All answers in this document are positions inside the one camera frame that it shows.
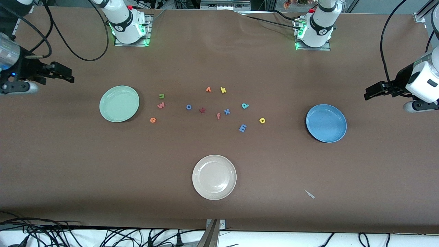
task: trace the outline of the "blue plate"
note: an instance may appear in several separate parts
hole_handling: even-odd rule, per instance
[[[336,142],[346,134],[348,124],[339,109],[326,104],[316,105],[306,115],[306,127],[321,142]]]

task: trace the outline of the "black cable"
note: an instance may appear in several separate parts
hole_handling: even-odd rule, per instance
[[[326,242],[323,245],[320,245],[320,247],[326,247],[329,243],[329,240],[331,240],[332,236],[335,234],[335,232],[331,233],[331,235],[326,239]]]
[[[364,237],[366,238],[367,246],[364,245],[363,241],[361,240],[361,235],[364,235]],[[371,247],[371,245],[369,244],[369,239],[367,238],[367,236],[366,236],[365,233],[359,233],[359,234],[358,234],[358,240],[360,241],[360,244],[361,244],[363,247]]]
[[[61,239],[62,245],[70,246],[70,243],[68,242],[67,236],[65,235],[64,231],[59,231],[58,232],[57,230],[52,230],[51,233],[52,233],[52,235],[53,235],[53,237],[55,239],[57,239],[57,238]]]
[[[435,34],[435,31],[433,31],[430,35],[430,37],[428,38],[428,42],[427,42],[427,46],[425,47],[425,52],[428,51],[428,47],[430,46],[430,42],[432,41],[433,35]]]
[[[152,242],[152,237],[151,237],[151,233],[154,229],[149,230],[149,234],[148,234],[148,240],[141,245],[141,247],[144,247],[145,245],[148,245],[148,247],[152,247],[153,246],[153,242]]]
[[[290,21],[294,21],[294,18],[288,17],[288,16],[282,14],[282,12],[280,12],[278,10],[272,9],[272,10],[269,10],[269,12],[276,12],[276,13],[280,14],[283,18],[290,20]]]
[[[316,4],[316,5],[314,5],[312,8],[310,8],[310,9],[314,9],[315,7],[317,7],[317,5],[319,5],[319,4]],[[295,16],[295,17],[293,17],[293,19],[296,19],[296,18],[299,18],[301,15],[298,15],[298,16]]]
[[[106,243],[108,243],[108,241],[110,241],[113,237],[115,237],[116,235],[117,235],[117,231],[119,231],[119,232],[123,232],[123,229],[121,229],[121,230],[115,230],[115,231],[113,231],[113,230],[107,230],[107,233],[108,232],[111,232],[111,234],[110,235],[105,235],[105,238],[104,238],[104,240],[102,241],[102,243],[99,245],[99,247],[104,247],[105,245],[106,245]]]
[[[10,227],[10,228],[1,229],[0,231],[14,230],[14,229],[17,229],[17,228],[23,228],[23,227],[22,226],[14,226],[14,227]]]
[[[11,222],[11,220],[3,221],[3,222],[0,222],[0,225],[21,225],[23,227],[23,233],[28,233],[31,237],[33,237],[33,238],[35,238],[37,240],[38,247],[40,247],[40,242],[42,244],[46,245],[45,242],[43,242],[40,238],[38,238],[38,236],[36,235],[35,232],[34,232],[35,235],[32,235],[33,232],[29,231],[29,226],[30,227],[33,226],[29,221],[26,221],[24,218],[21,218],[18,215],[10,213],[10,212],[0,211],[0,213],[8,214],[8,215],[11,215],[11,216],[15,217],[15,219],[13,219],[12,222]]]
[[[350,8],[348,13],[352,13],[352,11],[354,10],[354,8],[356,7],[356,5],[360,2],[360,0],[356,0],[356,2],[354,3],[354,6],[352,6],[352,8]]]
[[[263,22],[273,23],[273,24],[280,25],[280,26],[291,27],[291,28],[294,28],[294,29],[300,29],[299,27],[296,27],[296,26],[286,25],[286,24],[282,24],[282,23],[278,23],[278,22],[272,22],[272,21],[256,18],[256,17],[253,17],[253,16],[248,16],[248,15],[246,15],[246,16],[248,18],[252,18],[252,19],[255,19],[255,20],[260,20],[260,21],[263,21]]]
[[[49,237],[49,239],[52,241],[52,242],[54,242],[55,243],[55,245],[56,246],[58,246],[58,247],[60,247],[61,245],[58,243],[58,240],[57,239],[55,239],[47,230],[45,230],[43,227],[39,227],[39,226],[36,226],[36,225],[29,225],[29,224],[27,224],[27,223],[22,223],[22,222],[14,222],[14,223],[7,223],[7,224],[4,224],[4,223],[0,223],[0,225],[11,225],[11,224],[13,224],[13,225],[27,225],[27,226],[29,226],[30,228],[35,228],[35,229],[37,229],[38,231],[41,231],[42,233],[44,233],[45,235],[47,235],[48,237]],[[32,233],[31,232],[29,232],[29,230],[28,230],[28,233],[29,233],[29,235],[31,236],[31,237],[33,237],[33,238],[35,238],[37,241],[39,241],[39,242],[41,242],[44,246],[46,246],[47,244],[45,243],[45,242],[43,242],[37,235],[36,235],[36,232],[32,232],[32,233],[34,233],[34,235],[32,235]]]
[[[170,244],[171,244],[171,246],[172,246],[172,247],[174,247],[174,244],[173,244],[173,243],[171,243],[171,242],[164,242],[164,243],[161,243],[161,244],[159,244],[159,245],[156,245],[156,247],[158,247],[158,246],[160,246],[160,245],[163,245],[163,244],[167,244],[167,243],[170,243]]]
[[[36,28],[32,23],[30,23],[28,20],[26,20],[24,17],[20,16],[19,14],[15,13],[15,11],[13,11],[12,9],[6,7],[4,4],[2,4],[0,2],[0,7],[4,8],[5,10],[7,10],[9,13],[15,15],[15,17],[17,17],[18,19],[23,20],[27,25],[29,25],[32,29],[34,29],[40,36],[41,38],[44,40],[44,42],[46,42],[47,44],[47,48],[49,49],[49,52],[47,53],[47,55],[43,55],[40,57],[36,57],[36,58],[48,58],[50,57],[50,55],[52,55],[52,47],[50,46],[49,41],[47,40],[47,38],[44,36],[44,34],[38,30],[38,28]]]
[[[177,230],[177,242],[175,243],[176,247],[182,247],[184,246],[183,241],[181,241],[181,234],[180,234],[180,229]]]
[[[135,233],[135,232],[137,232],[137,231],[140,231],[140,229],[136,229],[136,230],[134,230],[134,231],[132,231],[132,232],[130,232],[130,233],[124,235],[123,238],[121,238],[119,241],[117,241],[117,242],[115,242],[115,243],[113,244],[113,247],[115,247],[118,243],[123,242],[123,241],[126,241],[126,240],[131,240],[131,241],[133,242],[133,247],[134,247],[134,242],[136,242],[136,243],[140,246],[140,245],[142,244],[142,241],[140,241],[140,244],[139,244],[134,238],[129,237],[131,234],[133,234],[133,233]]]
[[[204,231],[204,230],[205,230],[205,229],[194,229],[194,230],[189,230],[189,231],[182,232],[182,233],[180,233],[180,234],[184,234],[184,233],[187,233],[187,232]],[[169,238],[163,240],[163,241],[162,241],[161,243],[159,243],[158,245],[155,245],[155,247],[160,246],[161,244],[163,244],[163,243],[165,243],[165,242],[168,242],[169,239],[171,239],[171,238],[175,238],[177,235],[178,235],[178,234],[176,234],[176,235],[174,235],[174,236],[172,236],[172,237],[169,237]]]
[[[152,242],[156,241],[157,238],[158,238],[158,236],[160,236],[162,233],[164,233],[164,232],[167,231],[167,230],[168,230],[168,229],[163,229],[163,230],[160,231],[159,233],[155,234],[155,235],[152,237]]]
[[[73,239],[76,241],[76,243],[79,245],[79,247],[82,247],[82,245],[79,243],[79,241],[76,239],[75,235],[72,233],[72,230],[70,229],[70,226],[68,223],[65,223],[67,225],[67,230],[70,232],[70,235],[73,237]]]
[[[385,59],[384,59],[384,52],[383,52],[383,39],[384,39],[384,32],[385,29],[387,28],[387,24],[390,21],[390,18],[392,18],[393,14],[396,12],[396,10],[398,10],[398,8],[405,3],[407,0],[402,0],[396,7],[395,9],[393,9],[393,11],[390,13],[389,17],[387,18],[387,21],[384,24],[383,27],[383,31],[381,33],[381,40],[380,40],[380,53],[381,53],[381,60],[383,62],[383,66],[384,66],[384,73],[385,73],[385,77],[387,79],[387,83],[390,85],[391,89],[393,92],[399,94],[400,96],[403,97],[411,97],[411,94],[402,94],[401,92],[395,90],[395,87],[390,83],[390,77],[389,77],[389,72],[387,71],[387,64],[385,63]]]
[[[50,19],[50,27],[49,27],[49,31],[46,33],[45,37],[46,39],[49,37],[50,33],[52,32],[53,26],[54,26],[54,20],[52,18],[52,15],[49,15],[49,19]],[[38,44],[36,44],[32,49],[30,49],[30,52],[33,52],[34,50],[36,50],[42,43],[44,42],[44,40],[41,40],[40,42],[38,42]]]
[[[390,242],[390,233],[387,233],[388,237],[387,237],[387,241],[385,243],[385,247],[389,247],[389,242]]]
[[[104,25],[104,28],[105,28],[105,35],[107,36],[107,45],[105,46],[105,50],[104,50],[104,52],[103,52],[100,56],[98,56],[97,58],[93,58],[93,59],[86,59],[86,58],[83,58],[83,57],[79,56],[78,54],[76,54],[76,53],[71,49],[71,47],[68,45],[67,41],[65,40],[64,36],[61,34],[61,31],[59,30],[59,28],[58,28],[58,26],[56,25],[56,22],[55,22],[55,21],[53,21],[53,24],[54,24],[55,29],[56,29],[56,31],[58,32],[59,36],[61,37],[62,41],[64,42],[65,46],[67,46],[67,48],[70,50],[70,52],[71,52],[73,55],[75,55],[77,58],[79,58],[79,59],[81,59],[81,60],[83,60],[83,61],[93,62],[93,61],[96,61],[96,60],[102,58],[102,57],[105,55],[105,53],[107,53],[107,50],[108,50],[108,46],[109,46],[109,42],[110,42],[110,41],[109,41],[109,37],[108,37],[107,25],[105,24],[105,20],[104,20],[104,18],[102,17],[101,13],[100,13],[99,10],[96,8],[96,6],[91,2],[91,0],[87,0],[87,1],[88,1],[88,2],[91,4],[91,6],[96,10],[97,14],[98,14],[99,17],[101,18],[102,24]],[[47,6],[47,3],[46,3],[45,1],[42,1],[42,2],[43,2],[44,7],[46,8],[47,13],[51,16],[52,13],[50,12],[50,9],[49,9],[49,7]]]

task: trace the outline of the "small white piece of paper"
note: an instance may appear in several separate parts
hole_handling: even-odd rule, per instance
[[[313,196],[311,193],[309,193],[306,189],[304,189],[304,191],[308,194],[308,196],[310,196],[311,198],[315,199],[316,197]]]

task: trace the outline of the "brown tabletop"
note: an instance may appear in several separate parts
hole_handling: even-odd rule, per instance
[[[78,54],[103,51],[94,9],[51,10]],[[43,8],[27,18],[47,31]],[[96,62],[74,57],[52,32],[53,55],[44,62],[70,67],[76,80],[50,79],[37,94],[0,98],[0,208],[89,225],[202,228],[221,218],[246,230],[438,232],[437,113],[405,113],[407,98],[363,98],[385,80],[386,18],[341,15],[331,51],[316,52],[296,51],[289,28],[232,11],[166,11],[149,47],[110,46]],[[16,35],[28,49],[40,40],[25,23]],[[384,44],[392,78],[426,41],[411,15],[393,17]],[[46,52],[45,44],[36,51]],[[124,123],[99,112],[102,95],[117,85],[135,88],[141,100]],[[348,131],[336,143],[306,129],[306,113],[322,103],[346,116]],[[227,108],[231,114],[217,120]],[[234,191],[219,201],[192,185],[195,164],[210,154],[237,171]]]

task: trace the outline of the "metal bracket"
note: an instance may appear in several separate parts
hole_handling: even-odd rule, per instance
[[[330,51],[331,46],[329,45],[329,40],[326,41],[324,45],[321,47],[309,47],[307,46],[301,39],[298,38],[298,35],[301,35],[302,31],[304,30],[305,25],[305,16],[301,16],[300,18],[296,18],[294,21],[292,21],[293,26],[300,27],[301,29],[294,29],[294,42],[296,50],[308,50],[308,51]]]
[[[413,19],[416,23],[424,23],[425,16],[432,11],[439,0],[429,0],[424,6],[413,14]]]
[[[210,222],[212,222],[212,220],[206,221],[206,228],[209,227]],[[219,229],[224,230],[225,228],[226,228],[226,220],[219,220]]]
[[[221,220],[208,220],[207,229],[204,231],[203,236],[198,242],[197,247],[217,247],[218,238],[220,236]]]
[[[114,40],[114,46],[128,46],[128,47],[146,47],[149,46],[149,42],[151,41],[151,32],[152,32],[152,21],[154,19],[154,15],[143,15],[144,16],[144,23],[145,26],[142,28],[145,28],[145,35],[140,38],[137,42],[134,42],[132,44],[124,44],[120,42],[116,37]]]
[[[419,18],[419,16],[417,15],[417,13],[413,13],[413,19],[415,23],[424,23],[425,22],[425,18]]]

